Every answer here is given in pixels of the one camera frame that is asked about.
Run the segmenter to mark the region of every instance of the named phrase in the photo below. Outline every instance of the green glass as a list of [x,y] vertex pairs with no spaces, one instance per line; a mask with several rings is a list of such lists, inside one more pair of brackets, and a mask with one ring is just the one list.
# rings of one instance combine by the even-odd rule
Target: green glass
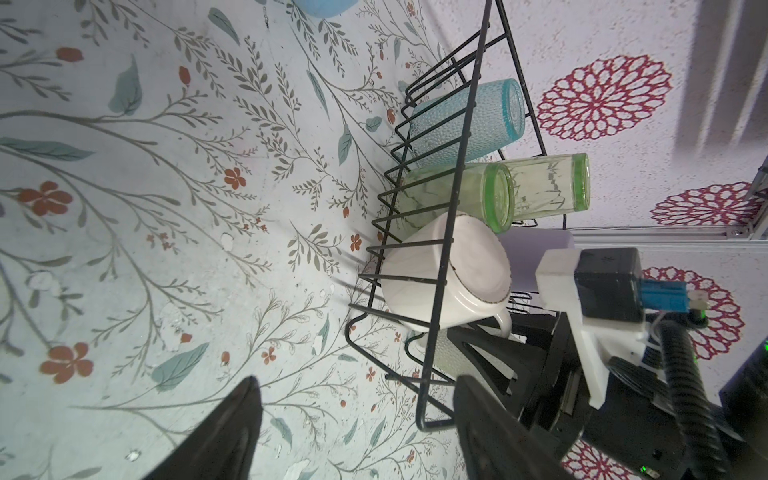
[[[452,165],[438,165],[412,170],[402,184],[416,184],[397,195],[400,212],[431,207],[451,200],[453,173],[424,181],[426,178],[451,170]],[[483,220],[496,233],[509,229],[515,199],[509,169],[504,164],[467,164],[462,175],[462,187],[458,192],[458,210]],[[404,219],[406,233],[439,217],[448,208],[410,215]]]
[[587,154],[551,155],[502,163],[512,177],[515,220],[570,214],[589,208]]

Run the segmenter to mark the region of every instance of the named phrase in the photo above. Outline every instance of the blue object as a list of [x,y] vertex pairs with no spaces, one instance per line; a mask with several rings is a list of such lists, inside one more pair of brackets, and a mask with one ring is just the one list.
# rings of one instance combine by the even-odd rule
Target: blue object
[[[466,107],[468,96],[469,89],[465,88],[428,111],[424,110],[440,98],[417,105],[413,110],[413,116],[421,111],[424,113],[411,120],[409,127],[411,138]],[[466,161],[483,157],[522,137],[525,131],[524,102],[520,84],[513,78],[478,86],[475,110],[472,112],[472,136],[467,143]],[[463,127],[464,115],[462,114],[414,140],[411,145],[415,155],[409,153],[408,158],[425,154],[446,142],[461,137]],[[457,157],[458,142],[421,159],[416,162],[416,166],[453,165]]]
[[329,18],[341,14],[356,4],[357,0],[293,0],[293,3],[307,15],[315,18]]
[[643,308],[667,312],[687,313],[688,311],[688,291],[685,282],[642,279],[640,293]]

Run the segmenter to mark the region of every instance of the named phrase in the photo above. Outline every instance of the drinking glass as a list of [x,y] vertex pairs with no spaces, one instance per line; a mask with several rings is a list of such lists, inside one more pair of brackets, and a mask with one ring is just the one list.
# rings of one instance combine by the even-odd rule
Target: drinking glass
[[512,178],[515,220],[551,217],[589,208],[587,154],[551,155],[501,162]]
[[[466,107],[468,96],[469,88],[465,88],[431,110],[413,118],[409,127],[411,138]],[[417,105],[413,115],[424,111],[429,105],[439,101],[440,98]],[[512,78],[479,85],[475,97],[475,110],[472,113],[472,136],[469,137],[467,143],[466,161],[469,162],[490,154],[519,139],[525,131],[524,104],[520,84]],[[425,154],[445,142],[461,137],[463,127],[464,114],[461,114],[423,137],[414,140],[411,143],[413,154],[409,153],[408,157],[414,158],[420,154]],[[457,158],[458,142],[430,154],[428,157],[417,161],[415,165],[417,167],[455,165]]]
[[[452,165],[442,165],[412,170],[402,184],[421,183],[397,194],[397,209],[406,212],[449,202],[453,173],[424,180],[452,168]],[[460,211],[482,220],[495,233],[505,232],[512,223],[515,208],[509,169],[501,163],[466,165],[458,201]],[[446,211],[448,208],[441,208],[405,217],[404,233],[415,232]]]

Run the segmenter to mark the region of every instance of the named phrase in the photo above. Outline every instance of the red mandala pattern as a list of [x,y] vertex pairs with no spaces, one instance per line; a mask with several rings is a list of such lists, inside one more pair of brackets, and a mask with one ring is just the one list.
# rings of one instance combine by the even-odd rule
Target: red mandala pattern
[[550,135],[573,140],[615,135],[650,117],[672,89],[664,63],[647,55],[596,60],[554,83],[538,105]]
[[622,464],[581,440],[574,443],[560,465],[579,480],[642,480]]
[[690,332],[696,355],[700,359],[711,359],[726,353],[730,346],[741,340],[741,307],[733,301],[730,291],[691,270],[680,270],[674,266],[651,267],[643,270],[646,278],[672,280],[688,283],[689,290],[703,290],[710,298],[707,317],[710,325],[706,329]]
[[746,225],[765,200],[745,199],[747,182],[710,185],[673,195],[650,211],[661,225]]

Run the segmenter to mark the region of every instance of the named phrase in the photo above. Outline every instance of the mug handle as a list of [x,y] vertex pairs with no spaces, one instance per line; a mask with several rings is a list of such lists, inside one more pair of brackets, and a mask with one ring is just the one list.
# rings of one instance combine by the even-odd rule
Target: mug handle
[[501,329],[498,336],[504,339],[509,337],[509,334],[512,333],[512,318],[509,316],[509,311],[507,311],[506,308],[503,308],[502,311],[496,313],[494,317],[498,322],[498,327]]

